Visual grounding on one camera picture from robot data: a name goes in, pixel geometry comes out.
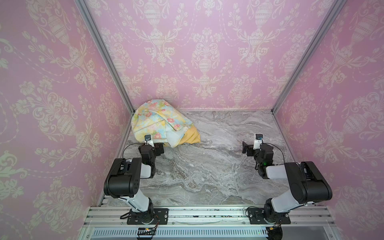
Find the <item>yellow cloth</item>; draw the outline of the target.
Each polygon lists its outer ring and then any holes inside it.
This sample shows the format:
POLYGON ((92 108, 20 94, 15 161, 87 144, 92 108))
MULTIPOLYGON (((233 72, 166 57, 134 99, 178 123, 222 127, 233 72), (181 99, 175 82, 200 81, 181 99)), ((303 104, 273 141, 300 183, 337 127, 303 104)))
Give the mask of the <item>yellow cloth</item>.
POLYGON ((201 142, 201 136, 200 133, 198 132, 197 128, 195 126, 192 126, 189 128, 182 139, 179 142, 179 145, 182 144, 196 144, 201 142))

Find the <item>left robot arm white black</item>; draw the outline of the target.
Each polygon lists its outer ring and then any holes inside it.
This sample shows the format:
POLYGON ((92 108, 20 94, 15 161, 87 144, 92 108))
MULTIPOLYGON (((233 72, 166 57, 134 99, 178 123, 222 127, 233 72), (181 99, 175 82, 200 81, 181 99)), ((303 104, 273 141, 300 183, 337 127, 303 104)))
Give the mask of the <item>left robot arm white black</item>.
POLYGON ((166 225, 168 209, 155 208, 152 200, 140 189, 142 179, 152 179, 156 173, 156 157, 164 153, 162 143, 139 146, 139 158, 116 158, 104 183, 104 194, 122 200, 130 206, 120 216, 128 225, 166 225))

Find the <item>aluminium rail frame front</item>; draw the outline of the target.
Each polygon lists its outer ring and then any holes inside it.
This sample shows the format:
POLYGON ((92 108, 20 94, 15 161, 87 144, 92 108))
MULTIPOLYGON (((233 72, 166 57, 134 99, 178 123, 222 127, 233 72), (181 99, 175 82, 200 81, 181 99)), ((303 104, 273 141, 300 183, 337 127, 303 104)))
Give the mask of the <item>aluminium rail frame front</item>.
POLYGON ((127 225, 125 207, 94 207, 79 240, 340 240, 326 207, 307 206, 289 213, 289 225, 251 225, 248 206, 159 207, 169 209, 166 225, 127 225))

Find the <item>aluminium corner post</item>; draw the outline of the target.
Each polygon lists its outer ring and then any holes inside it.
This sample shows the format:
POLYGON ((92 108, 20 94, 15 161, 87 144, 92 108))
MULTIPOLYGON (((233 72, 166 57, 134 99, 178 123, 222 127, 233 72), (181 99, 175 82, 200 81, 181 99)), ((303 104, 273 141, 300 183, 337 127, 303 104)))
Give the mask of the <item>aluminium corner post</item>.
POLYGON ((339 15, 341 10, 343 9, 346 2, 347 2, 346 0, 333 1, 330 9, 328 10, 323 21, 321 22, 320 26, 318 27, 317 31, 315 32, 312 40, 310 41, 304 54, 302 55, 301 59, 299 60, 299 63, 297 64, 291 77, 289 78, 286 86, 284 87, 283 91, 279 95, 274 107, 271 109, 271 113, 274 117, 277 115, 277 113, 280 110, 280 108, 282 107, 284 101, 286 100, 286 98, 290 94, 291 90, 293 89, 296 81, 299 79, 299 76, 305 70, 306 65, 309 63, 313 54, 316 52, 317 48, 322 43, 322 40, 326 36, 328 30, 330 29, 331 25, 336 20, 337 16, 339 15))
POLYGON ((84 0, 75 0, 75 4, 77 5, 77 8, 83 17, 83 20, 86 23, 86 26, 95 42, 95 45, 97 49, 99 50, 99 53, 101 57, 104 60, 104 63, 106 64, 106 67, 108 71, 110 72, 110 75, 118 89, 118 92, 120 93, 122 100, 128 109, 129 113, 131 115, 134 114, 135 110, 133 108, 133 105, 129 99, 128 93, 123 85, 123 82, 119 76, 119 73, 113 63, 113 60, 111 58, 111 55, 108 52, 108 49, 106 47, 106 44, 104 43, 104 40, 102 38, 101 32, 99 31, 97 24, 87 6, 86 1, 84 0))

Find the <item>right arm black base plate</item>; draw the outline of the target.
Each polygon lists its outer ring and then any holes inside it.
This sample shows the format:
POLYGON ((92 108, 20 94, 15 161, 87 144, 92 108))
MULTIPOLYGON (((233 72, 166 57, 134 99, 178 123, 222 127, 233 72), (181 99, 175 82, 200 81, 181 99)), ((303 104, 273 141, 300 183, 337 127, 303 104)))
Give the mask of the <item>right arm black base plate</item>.
POLYGON ((248 207, 245 210, 251 225, 289 225, 291 220, 288 213, 276 213, 273 210, 265 211, 257 207, 248 207))

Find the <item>left aluminium corner post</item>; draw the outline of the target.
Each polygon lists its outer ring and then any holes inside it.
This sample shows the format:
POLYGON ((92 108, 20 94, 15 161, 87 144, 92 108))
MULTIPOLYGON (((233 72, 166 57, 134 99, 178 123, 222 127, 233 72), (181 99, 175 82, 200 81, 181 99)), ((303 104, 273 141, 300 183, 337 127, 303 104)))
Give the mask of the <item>left aluminium corner post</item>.
POLYGON ((101 32, 99 31, 97 24, 87 6, 86 1, 84 0, 75 0, 75 4, 77 5, 77 8, 83 17, 83 20, 86 23, 86 26, 95 42, 95 45, 97 49, 99 50, 99 53, 101 57, 104 60, 104 63, 106 64, 106 67, 108 71, 110 72, 110 75, 118 89, 118 92, 120 93, 122 100, 128 109, 129 113, 131 115, 134 114, 135 110, 133 108, 133 105, 129 99, 128 93, 123 85, 123 82, 119 76, 119 73, 113 63, 113 60, 111 58, 111 55, 108 52, 108 49, 106 47, 106 44, 104 43, 104 40, 102 38, 101 32))

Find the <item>right aluminium corner post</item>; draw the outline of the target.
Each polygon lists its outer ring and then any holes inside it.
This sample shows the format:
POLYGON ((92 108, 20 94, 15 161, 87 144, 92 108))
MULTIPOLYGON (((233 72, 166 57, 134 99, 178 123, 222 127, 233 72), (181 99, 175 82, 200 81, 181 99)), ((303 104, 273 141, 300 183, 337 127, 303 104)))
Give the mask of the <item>right aluminium corner post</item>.
POLYGON ((280 110, 280 108, 282 107, 284 101, 286 100, 286 98, 290 94, 291 90, 293 89, 296 81, 299 79, 299 76, 305 70, 306 65, 309 63, 313 54, 316 52, 317 48, 322 43, 322 40, 326 36, 328 30, 330 29, 331 25, 336 20, 337 16, 339 15, 341 10, 343 9, 346 2, 347 2, 346 0, 333 1, 330 9, 328 10, 323 21, 321 22, 320 26, 318 27, 317 31, 315 32, 312 40, 310 41, 304 54, 302 55, 301 59, 299 60, 299 63, 297 64, 291 77, 289 78, 286 86, 284 87, 283 91, 279 95, 274 107, 271 109, 271 113, 274 117, 277 115, 277 113, 280 110))

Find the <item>floral patterned cloth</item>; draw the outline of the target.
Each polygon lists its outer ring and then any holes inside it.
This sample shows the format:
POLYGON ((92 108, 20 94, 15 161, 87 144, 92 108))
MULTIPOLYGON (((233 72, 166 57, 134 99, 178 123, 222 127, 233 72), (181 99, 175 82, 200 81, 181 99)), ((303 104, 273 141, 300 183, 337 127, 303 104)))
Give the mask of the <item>floral patterned cloth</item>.
POLYGON ((138 142, 145 142, 145 135, 152 135, 154 143, 175 148, 185 132, 194 123, 165 100, 151 100, 141 105, 131 120, 132 131, 138 142))

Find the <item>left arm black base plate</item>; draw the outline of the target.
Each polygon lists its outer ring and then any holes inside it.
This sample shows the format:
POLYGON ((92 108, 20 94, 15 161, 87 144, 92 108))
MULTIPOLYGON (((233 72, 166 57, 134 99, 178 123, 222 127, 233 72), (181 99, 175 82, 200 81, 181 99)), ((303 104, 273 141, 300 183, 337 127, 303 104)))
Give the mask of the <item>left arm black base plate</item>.
POLYGON ((145 213, 128 212, 127 225, 166 225, 168 223, 169 209, 155 208, 145 213))

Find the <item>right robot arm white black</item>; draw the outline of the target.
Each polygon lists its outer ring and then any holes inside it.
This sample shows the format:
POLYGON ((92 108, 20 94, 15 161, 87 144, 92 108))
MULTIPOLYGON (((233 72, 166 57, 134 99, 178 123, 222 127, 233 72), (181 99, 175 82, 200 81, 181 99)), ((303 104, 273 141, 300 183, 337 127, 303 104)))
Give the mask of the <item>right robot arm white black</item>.
POLYGON ((255 169, 263 179, 283 179, 289 183, 289 190, 278 197, 267 199, 262 209, 246 209, 251 224, 290 224, 289 213, 292 210, 309 203, 329 201, 333 197, 330 185, 311 161, 275 165, 274 147, 262 140, 256 140, 253 145, 242 142, 242 153, 254 158, 255 169))

